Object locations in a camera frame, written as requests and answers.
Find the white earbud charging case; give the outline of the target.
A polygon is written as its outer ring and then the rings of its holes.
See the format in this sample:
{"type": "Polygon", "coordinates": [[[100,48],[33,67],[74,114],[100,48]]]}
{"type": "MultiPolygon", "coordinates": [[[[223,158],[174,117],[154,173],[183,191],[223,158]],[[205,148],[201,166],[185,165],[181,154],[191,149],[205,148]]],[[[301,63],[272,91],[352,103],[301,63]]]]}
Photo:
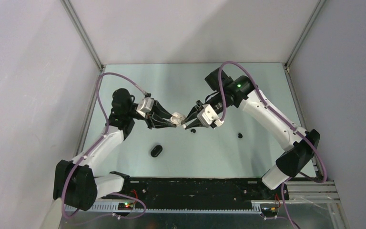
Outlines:
{"type": "Polygon", "coordinates": [[[184,121],[185,119],[186,119],[185,115],[179,112],[174,112],[170,118],[170,121],[175,125],[182,125],[182,121],[184,121]]]}

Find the black charging case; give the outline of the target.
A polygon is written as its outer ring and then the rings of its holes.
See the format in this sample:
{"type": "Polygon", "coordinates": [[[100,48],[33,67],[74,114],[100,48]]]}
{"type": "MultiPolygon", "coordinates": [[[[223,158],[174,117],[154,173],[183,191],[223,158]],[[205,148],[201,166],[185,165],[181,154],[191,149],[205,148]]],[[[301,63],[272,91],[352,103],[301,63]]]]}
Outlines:
{"type": "Polygon", "coordinates": [[[161,145],[156,145],[150,151],[150,155],[152,157],[158,157],[162,151],[163,151],[163,147],[161,145]]]}

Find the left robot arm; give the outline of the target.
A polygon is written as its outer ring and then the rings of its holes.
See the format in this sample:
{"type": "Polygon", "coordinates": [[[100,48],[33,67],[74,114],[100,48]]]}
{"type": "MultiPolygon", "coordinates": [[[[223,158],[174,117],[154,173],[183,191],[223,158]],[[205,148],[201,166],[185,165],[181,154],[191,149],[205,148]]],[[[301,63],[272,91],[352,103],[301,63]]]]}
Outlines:
{"type": "Polygon", "coordinates": [[[137,104],[125,88],[114,91],[112,108],[105,127],[96,142],[72,160],[61,160],[55,169],[53,199],[79,210],[89,210],[94,202],[114,193],[127,198],[132,186],[125,182],[128,175],[110,172],[98,174],[99,166],[132,132],[135,120],[144,120],[149,129],[176,128],[184,119],[179,113],[169,113],[149,94],[137,104]]]}

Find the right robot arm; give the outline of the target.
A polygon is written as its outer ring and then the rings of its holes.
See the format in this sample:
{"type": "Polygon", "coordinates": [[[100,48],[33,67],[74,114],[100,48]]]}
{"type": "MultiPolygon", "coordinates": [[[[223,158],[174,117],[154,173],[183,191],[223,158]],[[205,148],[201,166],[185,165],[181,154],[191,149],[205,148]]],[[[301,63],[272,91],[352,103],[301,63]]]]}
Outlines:
{"type": "Polygon", "coordinates": [[[233,80],[220,68],[215,69],[205,81],[213,90],[212,97],[202,103],[197,101],[181,124],[185,129],[194,127],[220,127],[219,114],[235,106],[258,121],[279,143],[284,153],[275,165],[261,178],[258,193],[263,199],[277,194],[277,187],[301,172],[314,157],[320,134],[296,125],[277,109],[249,77],[243,75],[233,80]]]}

